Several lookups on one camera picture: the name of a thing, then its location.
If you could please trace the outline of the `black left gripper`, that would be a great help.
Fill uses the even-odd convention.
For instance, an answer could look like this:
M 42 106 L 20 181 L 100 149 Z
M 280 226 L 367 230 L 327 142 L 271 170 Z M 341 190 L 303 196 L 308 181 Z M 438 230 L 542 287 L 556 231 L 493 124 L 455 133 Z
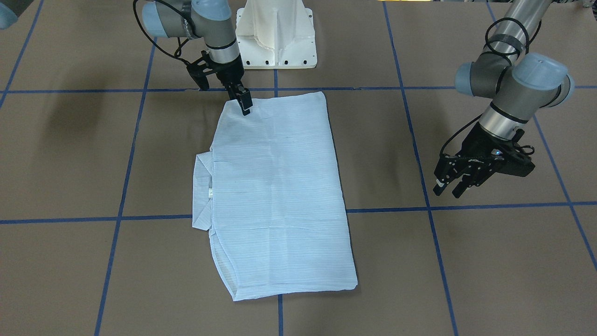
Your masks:
M 448 143 L 469 126 L 472 126 L 472 129 L 461 143 L 460 151 L 456 154 L 444 152 L 443 159 L 439 159 L 435 166 L 436 185 L 433 187 L 433 193 L 436 196 L 440 196 L 448 184 L 459 178 L 461 181 L 452 191 L 455 198 L 460 198 L 469 188 L 483 184 L 489 177 L 496 174 L 496 164 L 502 159 L 496 155 L 500 152 L 495 149 L 495 145 L 506 141 L 518 143 L 523 136 L 523 130 L 518 129 L 514 132 L 513 137 L 504 140 L 486 131 L 480 122 L 470 121 L 446 140 L 443 150 L 446 149 Z

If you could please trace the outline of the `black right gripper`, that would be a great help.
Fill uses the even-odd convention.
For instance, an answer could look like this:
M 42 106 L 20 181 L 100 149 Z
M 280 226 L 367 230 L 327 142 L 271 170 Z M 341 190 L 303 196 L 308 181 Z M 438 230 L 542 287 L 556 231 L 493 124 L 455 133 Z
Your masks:
M 215 74 L 224 88 L 233 92 L 233 98 L 239 103 L 243 116 L 250 114 L 252 108 L 251 92 L 244 87 L 243 61 L 235 59 L 229 63 L 215 63 Z

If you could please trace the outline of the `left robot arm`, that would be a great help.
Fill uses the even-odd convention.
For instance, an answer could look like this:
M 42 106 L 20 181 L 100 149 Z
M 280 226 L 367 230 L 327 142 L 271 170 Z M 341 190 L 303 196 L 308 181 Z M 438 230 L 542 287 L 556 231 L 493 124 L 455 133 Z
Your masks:
M 478 59 L 458 68 L 457 91 L 489 98 L 490 104 L 467 124 L 471 131 L 460 151 L 440 149 L 434 170 L 437 196 L 450 184 L 459 198 L 493 174 L 524 178 L 535 169 L 535 149 L 520 145 L 524 127 L 539 109 L 565 102 L 575 87 L 567 66 L 529 51 L 550 5 L 549 0 L 514 0 L 505 17 L 487 29 Z

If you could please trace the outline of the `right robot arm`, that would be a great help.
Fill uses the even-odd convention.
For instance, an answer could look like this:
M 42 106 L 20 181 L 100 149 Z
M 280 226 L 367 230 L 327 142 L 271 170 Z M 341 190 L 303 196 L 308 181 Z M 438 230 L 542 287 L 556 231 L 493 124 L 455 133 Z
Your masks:
M 134 1 L 132 10 L 138 27 L 152 45 L 157 46 L 156 38 L 177 40 L 177 49 L 166 55 L 185 65 L 200 90 L 208 90 L 208 76 L 215 75 L 243 115 L 250 114 L 252 97 L 242 83 L 243 60 L 226 0 L 148 0 L 141 11 Z M 192 62 L 183 59 L 184 46 L 200 39 L 206 47 L 201 56 Z

